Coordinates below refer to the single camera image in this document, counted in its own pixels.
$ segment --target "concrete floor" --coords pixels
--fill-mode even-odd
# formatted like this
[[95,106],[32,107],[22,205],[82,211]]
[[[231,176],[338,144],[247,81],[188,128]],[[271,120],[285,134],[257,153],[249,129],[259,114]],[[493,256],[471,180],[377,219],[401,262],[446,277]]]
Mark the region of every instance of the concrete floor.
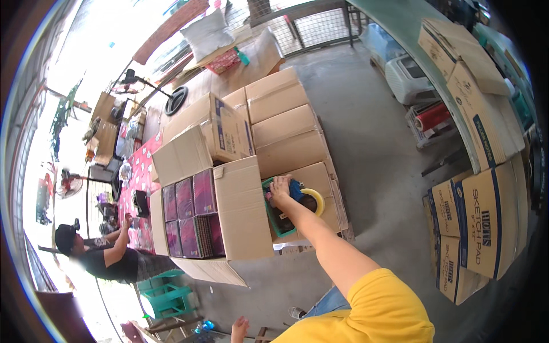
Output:
[[[362,44],[355,49],[341,44],[290,59],[282,68],[296,68],[322,120],[355,246],[416,292],[435,325],[435,342],[482,340],[486,335],[478,328],[498,312],[501,301],[496,300],[505,297],[512,276],[491,281],[460,306],[450,302],[430,274],[422,207],[429,187],[465,170],[468,162],[421,177],[424,168],[450,150],[443,144],[416,149],[404,108],[368,61]],[[519,273],[518,264],[507,274]],[[314,252],[231,265],[250,288],[189,280],[200,299],[200,314],[226,333],[241,315],[250,319],[249,336],[260,327],[282,331],[295,322],[288,307],[308,310],[331,286]]]

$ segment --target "man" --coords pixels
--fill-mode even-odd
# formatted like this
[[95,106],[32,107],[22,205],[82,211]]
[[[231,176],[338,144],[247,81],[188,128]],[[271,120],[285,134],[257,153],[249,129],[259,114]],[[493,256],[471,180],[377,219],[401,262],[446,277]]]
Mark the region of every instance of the man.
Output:
[[[432,342],[435,329],[417,295],[292,199],[290,179],[273,179],[274,204],[315,247],[335,287],[308,313],[291,308],[290,314],[300,320],[273,342]],[[246,318],[238,318],[231,343],[242,343],[248,327]]]
[[101,238],[84,240],[76,233],[80,225],[59,225],[55,244],[64,255],[79,261],[91,275],[105,280],[135,283],[178,269],[167,256],[150,255],[127,247],[131,215],[122,228]]

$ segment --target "shelf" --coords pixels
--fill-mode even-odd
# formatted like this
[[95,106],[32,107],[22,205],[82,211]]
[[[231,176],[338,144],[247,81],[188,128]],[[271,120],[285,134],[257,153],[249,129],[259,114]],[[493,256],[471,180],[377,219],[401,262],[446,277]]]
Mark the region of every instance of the shelf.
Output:
[[444,101],[469,155],[471,166],[475,173],[480,172],[480,163],[469,133],[467,124],[457,107],[446,80],[440,70],[431,61],[427,53],[417,43],[419,29],[423,18],[448,20],[425,0],[348,0],[350,4],[374,20],[383,30],[387,31],[400,46],[412,57],[431,81],[440,98]]

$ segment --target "white plastic container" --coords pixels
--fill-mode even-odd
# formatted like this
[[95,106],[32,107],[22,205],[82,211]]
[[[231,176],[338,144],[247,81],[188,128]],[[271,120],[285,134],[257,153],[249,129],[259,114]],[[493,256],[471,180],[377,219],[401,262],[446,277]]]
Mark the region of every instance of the white plastic container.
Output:
[[433,102],[440,99],[435,87],[409,55],[403,55],[387,62],[385,79],[395,94],[395,98],[403,105]]

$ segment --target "plastic crate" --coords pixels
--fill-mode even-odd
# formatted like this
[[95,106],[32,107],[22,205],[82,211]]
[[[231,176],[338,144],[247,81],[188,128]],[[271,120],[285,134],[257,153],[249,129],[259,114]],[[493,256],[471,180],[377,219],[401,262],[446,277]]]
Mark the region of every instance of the plastic crate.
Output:
[[219,75],[239,62],[240,59],[237,52],[234,49],[230,49],[226,53],[217,56],[212,62],[206,64],[206,68]]

